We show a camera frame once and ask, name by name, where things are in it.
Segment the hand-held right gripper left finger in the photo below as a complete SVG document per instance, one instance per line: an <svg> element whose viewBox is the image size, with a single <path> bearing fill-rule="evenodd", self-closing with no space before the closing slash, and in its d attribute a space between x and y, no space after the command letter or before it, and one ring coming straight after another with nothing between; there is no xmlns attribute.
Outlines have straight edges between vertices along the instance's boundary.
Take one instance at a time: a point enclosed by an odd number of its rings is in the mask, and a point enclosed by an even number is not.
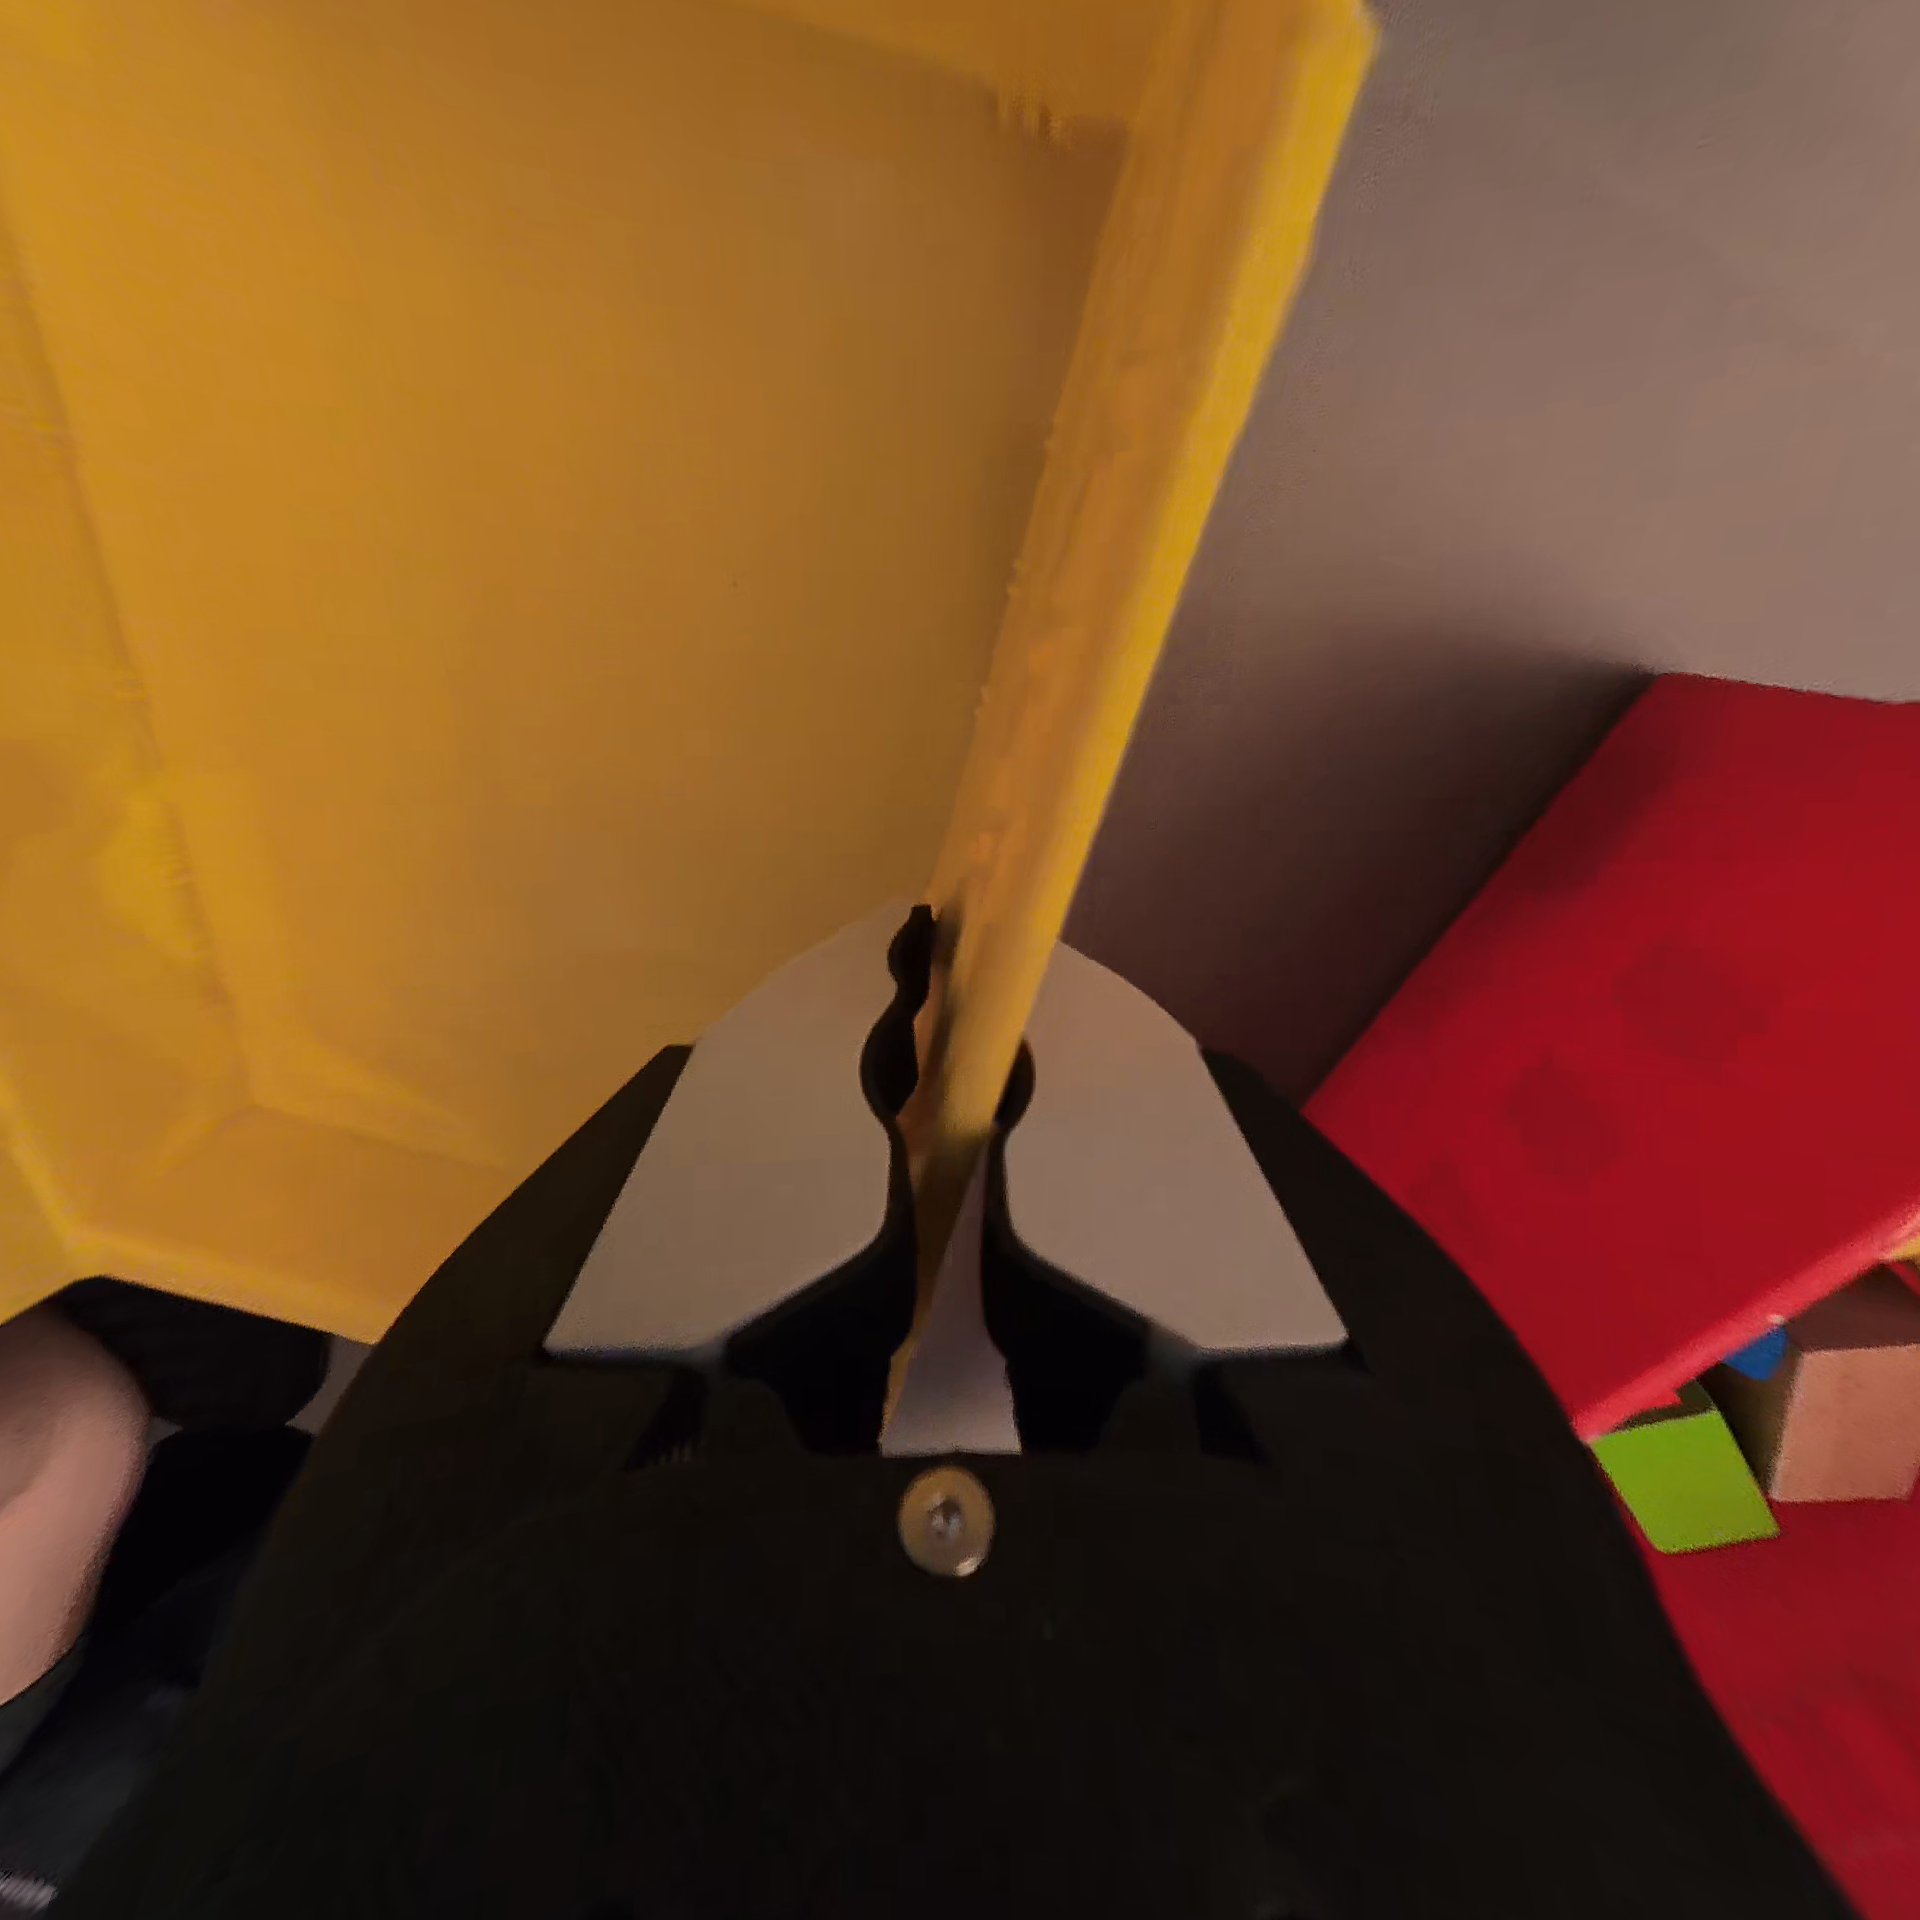
<svg viewBox="0 0 1920 1920"><path fill-rule="evenodd" d="M881 1242L926 936L916 904L882 901L699 1033L547 1357L712 1358Z"/></svg>

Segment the green wooden block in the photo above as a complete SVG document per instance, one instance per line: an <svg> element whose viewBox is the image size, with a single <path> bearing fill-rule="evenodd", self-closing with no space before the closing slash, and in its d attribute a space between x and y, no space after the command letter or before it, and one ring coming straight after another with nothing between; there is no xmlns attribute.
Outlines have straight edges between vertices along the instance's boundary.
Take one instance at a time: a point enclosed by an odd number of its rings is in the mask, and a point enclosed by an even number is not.
<svg viewBox="0 0 1920 1920"><path fill-rule="evenodd" d="M1662 1555L1779 1539L1782 1525L1702 1382L1599 1433L1591 1453L1644 1544Z"/></svg>

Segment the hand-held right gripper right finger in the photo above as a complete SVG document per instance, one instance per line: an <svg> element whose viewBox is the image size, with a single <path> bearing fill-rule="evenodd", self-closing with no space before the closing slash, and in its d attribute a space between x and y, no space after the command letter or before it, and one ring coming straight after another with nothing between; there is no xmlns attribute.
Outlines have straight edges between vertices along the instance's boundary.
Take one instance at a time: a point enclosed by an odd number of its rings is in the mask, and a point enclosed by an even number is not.
<svg viewBox="0 0 1920 1920"><path fill-rule="evenodd" d="M1002 1136L1016 1246L1195 1358L1334 1354L1348 1330L1198 1041L1067 945Z"/></svg>

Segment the red plastic bin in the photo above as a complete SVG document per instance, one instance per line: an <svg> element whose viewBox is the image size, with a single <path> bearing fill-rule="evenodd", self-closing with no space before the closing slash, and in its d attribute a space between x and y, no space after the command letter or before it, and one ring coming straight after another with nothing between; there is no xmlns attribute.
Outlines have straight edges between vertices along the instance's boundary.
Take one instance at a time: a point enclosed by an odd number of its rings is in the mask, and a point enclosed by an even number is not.
<svg viewBox="0 0 1920 1920"><path fill-rule="evenodd" d="M1915 1306L1918 709L1662 678L1308 1117L1575 1453L1887 1263Z"/></svg>

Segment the natural wooden block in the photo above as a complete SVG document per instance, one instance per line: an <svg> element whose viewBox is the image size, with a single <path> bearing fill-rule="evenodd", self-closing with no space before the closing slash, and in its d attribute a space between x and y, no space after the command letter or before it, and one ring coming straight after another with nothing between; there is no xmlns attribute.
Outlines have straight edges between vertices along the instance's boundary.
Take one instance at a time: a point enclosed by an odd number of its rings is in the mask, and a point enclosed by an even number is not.
<svg viewBox="0 0 1920 1920"><path fill-rule="evenodd" d="M1918 1291L1884 1263L1779 1328L1779 1357L1706 1385L1776 1505L1902 1503L1918 1477Z"/></svg>

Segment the yellow plastic bin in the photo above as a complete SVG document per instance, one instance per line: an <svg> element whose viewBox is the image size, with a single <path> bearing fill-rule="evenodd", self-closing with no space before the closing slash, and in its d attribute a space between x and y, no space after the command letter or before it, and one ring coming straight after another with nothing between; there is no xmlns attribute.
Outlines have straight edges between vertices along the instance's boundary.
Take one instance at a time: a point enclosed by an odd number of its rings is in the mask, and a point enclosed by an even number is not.
<svg viewBox="0 0 1920 1920"><path fill-rule="evenodd" d="M6 1317L376 1341L931 904L991 1127L1364 5L6 5Z"/></svg>

